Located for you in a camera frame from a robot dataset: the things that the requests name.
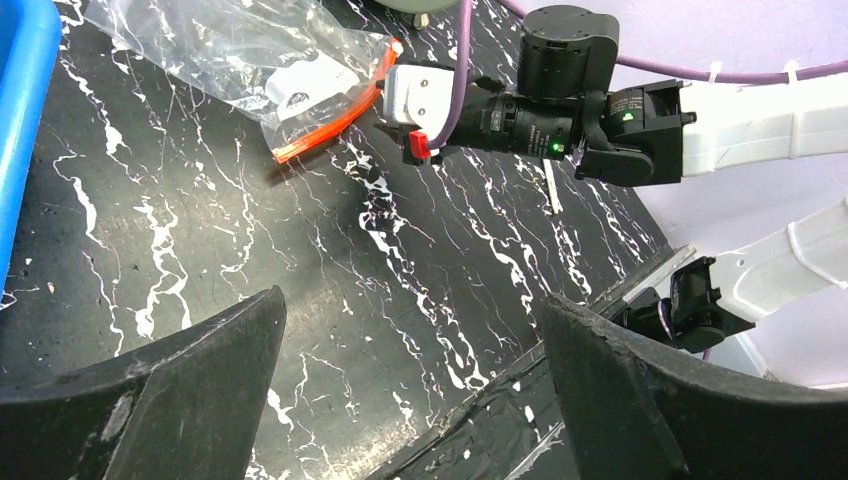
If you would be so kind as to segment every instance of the black marble table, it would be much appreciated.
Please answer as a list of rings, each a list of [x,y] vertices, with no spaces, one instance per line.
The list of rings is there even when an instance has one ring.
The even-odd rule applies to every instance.
[[[0,385],[43,380],[271,285],[289,319],[248,478],[357,479],[538,343],[551,292],[592,302],[665,239],[629,190],[464,151],[400,162],[369,111],[281,174],[258,125],[169,78],[56,0],[65,25],[0,307]],[[325,4],[450,62],[455,12],[423,32]],[[472,61],[512,76],[517,21],[479,1]],[[370,219],[382,218],[381,222]]]

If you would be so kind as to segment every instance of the robotic arm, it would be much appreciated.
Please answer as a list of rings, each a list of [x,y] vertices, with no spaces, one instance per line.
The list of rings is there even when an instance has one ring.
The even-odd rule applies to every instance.
[[[848,152],[848,74],[770,86],[668,80],[609,92],[619,25],[556,5],[522,24],[517,82],[480,77],[440,150],[453,71],[397,65],[383,85],[387,126],[405,163],[438,165],[469,147],[550,160],[573,155],[577,179],[639,187],[746,163]],[[690,352],[753,328],[814,291],[848,287],[848,199],[785,231],[673,272],[669,292],[612,320]]]

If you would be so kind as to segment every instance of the blue bin edge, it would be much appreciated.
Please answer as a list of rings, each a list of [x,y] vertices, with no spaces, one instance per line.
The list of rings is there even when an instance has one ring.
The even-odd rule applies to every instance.
[[[53,74],[62,22],[51,0],[0,0],[18,12],[17,31],[0,78],[0,272],[5,284],[24,186],[47,87]]]

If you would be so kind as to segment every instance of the clear plastic bag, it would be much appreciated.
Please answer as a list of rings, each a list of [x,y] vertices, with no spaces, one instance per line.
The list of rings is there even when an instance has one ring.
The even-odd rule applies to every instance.
[[[398,48],[343,28],[318,0],[92,0],[85,18],[258,121],[280,163],[367,110]]]

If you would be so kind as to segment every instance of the red clip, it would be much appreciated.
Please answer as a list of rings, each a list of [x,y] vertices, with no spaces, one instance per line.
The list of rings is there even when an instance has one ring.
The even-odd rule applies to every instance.
[[[427,148],[427,134],[420,130],[409,133],[409,148],[412,150],[412,156],[419,160],[430,158],[430,149]]]

